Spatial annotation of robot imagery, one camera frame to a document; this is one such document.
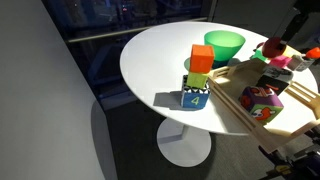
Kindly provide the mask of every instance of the printed number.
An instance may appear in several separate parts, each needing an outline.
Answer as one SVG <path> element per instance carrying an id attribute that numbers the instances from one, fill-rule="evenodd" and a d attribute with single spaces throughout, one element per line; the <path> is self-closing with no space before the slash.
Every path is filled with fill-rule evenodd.
<path id="1" fill-rule="evenodd" d="M 195 104 L 195 105 L 198 105 L 198 103 L 199 103 L 199 97 L 196 97 L 196 98 L 192 99 L 191 102 L 192 102 L 193 104 Z"/>

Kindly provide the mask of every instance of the green bowl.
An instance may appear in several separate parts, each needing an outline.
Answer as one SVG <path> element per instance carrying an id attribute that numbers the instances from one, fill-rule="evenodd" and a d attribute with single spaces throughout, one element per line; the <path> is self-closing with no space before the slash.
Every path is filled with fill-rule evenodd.
<path id="1" fill-rule="evenodd" d="M 214 61 L 229 61 L 241 49 L 246 39 L 231 31 L 211 31 L 204 35 L 204 44 L 214 50 Z"/>

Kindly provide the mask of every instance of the floor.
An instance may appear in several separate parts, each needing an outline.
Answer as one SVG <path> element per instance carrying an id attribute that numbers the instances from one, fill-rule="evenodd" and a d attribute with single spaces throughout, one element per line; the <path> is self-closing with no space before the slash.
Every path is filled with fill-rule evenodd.
<path id="1" fill-rule="evenodd" d="M 310 69 L 319 84 L 320 65 Z M 119 180 L 245 180 L 262 178 L 266 171 L 273 169 L 273 164 L 250 136 L 213 133 L 208 158 L 198 166 L 181 168 L 167 161 L 157 146 L 157 128 L 164 117 L 138 100 L 108 110 L 106 115 Z M 311 140 L 302 135 L 279 151 L 290 155 L 311 144 Z"/>

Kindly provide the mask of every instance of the red block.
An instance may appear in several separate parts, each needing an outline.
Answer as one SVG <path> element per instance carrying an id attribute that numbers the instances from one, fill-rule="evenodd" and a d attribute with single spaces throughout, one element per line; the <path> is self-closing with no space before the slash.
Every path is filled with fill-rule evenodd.
<path id="1" fill-rule="evenodd" d="M 208 73 L 214 59 L 213 47 L 208 45 L 192 45 L 190 72 Z"/>

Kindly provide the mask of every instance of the white round table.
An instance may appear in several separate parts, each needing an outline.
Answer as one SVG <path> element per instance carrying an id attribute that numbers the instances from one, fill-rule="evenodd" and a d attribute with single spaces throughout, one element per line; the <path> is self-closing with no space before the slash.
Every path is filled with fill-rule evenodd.
<path id="1" fill-rule="evenodd" d="M 182 167 L 195 166 L 206 159 L 211 150 L 209 132 L 247 135 L 237 118 L 213 96 L 201 110 L 180 105 L 182 76 L 188 74 L 184 62 L 190 57 L 192 44 L 204 44 L 205 33 L 213 30 L 229 30 L 246 38 L 234 56 L 240 61 L 248 60 L 257 44 L 267 40 L 251 31 L 223 24 L 169 23 L 136 35 L 120 58 L 121 73 L 131 91 L 148 107 L 167 117 L 158 129 L 158 146 L 170 162 Z M 310 70 L 295 72 L 294 80 L 317 90 Z"/>

